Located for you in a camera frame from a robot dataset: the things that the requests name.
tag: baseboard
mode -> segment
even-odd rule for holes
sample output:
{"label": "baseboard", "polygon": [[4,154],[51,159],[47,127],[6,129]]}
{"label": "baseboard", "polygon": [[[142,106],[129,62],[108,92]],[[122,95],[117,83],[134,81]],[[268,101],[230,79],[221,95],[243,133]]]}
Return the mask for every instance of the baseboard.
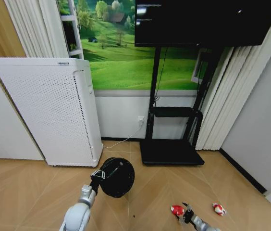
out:
{"label": "baseboard", "polygon": [[264,194],[267,191],[267,189],[255,180],[240,164],[232,159],[225,150],[221,148],[219,151],[260,193]]}
{"label": "baseboard", "polygon": [[[101,137],[103,141],[124,141],[127,138],[118,138],[118,137]],[[129,138],[128,141],[142,141],[144,140],[143,138]]]}

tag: black tv screen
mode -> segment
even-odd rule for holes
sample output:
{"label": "black tv screen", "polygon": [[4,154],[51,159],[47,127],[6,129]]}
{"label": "black tv screen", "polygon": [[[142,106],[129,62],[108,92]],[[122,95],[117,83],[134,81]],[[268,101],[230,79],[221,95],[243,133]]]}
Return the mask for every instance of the black tv screen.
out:
{"label": "black tv screen", "polygon": [[260,45],[271,0],[136,0],[135,46]]}

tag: floor tile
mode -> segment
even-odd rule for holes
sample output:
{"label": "floor tile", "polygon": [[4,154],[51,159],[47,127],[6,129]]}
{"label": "floor tile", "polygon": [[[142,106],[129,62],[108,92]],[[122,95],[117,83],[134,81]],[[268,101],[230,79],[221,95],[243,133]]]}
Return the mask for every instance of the floor tile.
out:
{"label": "floor tile", "polygon": [[[111,146],[116,141],[104,141]],[[146,166],[138,142],[104,149],[91,167],[49,167],[43,161],[0,159],[0,231],[54,231],[77,203],[90,174],[111,157],[125,158],[135,170],[131,190],[121,198],[99,188],[87,231],[193,231],[177,221],[171,205],[190,203],[204,221],[222,231],[271,230],[271,203],[219,152],[199,152],[201,167]],[[224,217],[212,209],[221,203]]]}

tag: red toy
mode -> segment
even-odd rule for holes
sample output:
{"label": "red toy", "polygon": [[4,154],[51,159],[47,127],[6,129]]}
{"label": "red toy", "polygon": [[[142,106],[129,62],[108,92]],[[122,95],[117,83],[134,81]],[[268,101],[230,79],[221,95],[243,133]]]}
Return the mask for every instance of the red toy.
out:
{"label": "red toy", "polygon": [[226,211],[225,211],[225,209],[223,208],[222,205],[217,204],[217,203],[212,203],[212,207],[214,208],[214,211],[215,211],[218,215],[223,216],[224,214],[226,214]]}
{"label": "red toy", "polygon": [[185,209],[180,205],[171,206],[171,211],[176,216],[181,216],[185,213]]}

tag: tv stand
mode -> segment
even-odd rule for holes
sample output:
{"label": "tv stand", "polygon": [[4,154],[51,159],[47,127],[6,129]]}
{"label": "tv stand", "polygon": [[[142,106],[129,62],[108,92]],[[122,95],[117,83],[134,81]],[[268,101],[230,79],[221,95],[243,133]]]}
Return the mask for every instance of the tv stand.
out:
{"label": "tv stand", "polygon": [[[142,162],[146,165],[203,165],[204,160],[195,147],[202,123],[203,114],[200,106],[205,99],[212,76],[217,67],[223,48],[214,48],[207,70],[199,87],[193,107],[155,107],[154,97],[158,77],[161,47],[156,47],[153,74],[150,88],[149,109],[145,139],[140,142]],[[181,140],[153,139],[155,117],[188,117],[188,122]],[[196,123],[192,142],[189,142],[192,128]]]}

